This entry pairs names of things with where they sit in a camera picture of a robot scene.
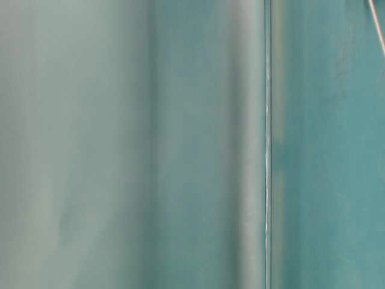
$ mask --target painted metal panel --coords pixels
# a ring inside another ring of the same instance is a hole
[[[272,31],[273,288],[384,287],[385,59],[367,1],[273,1]]]

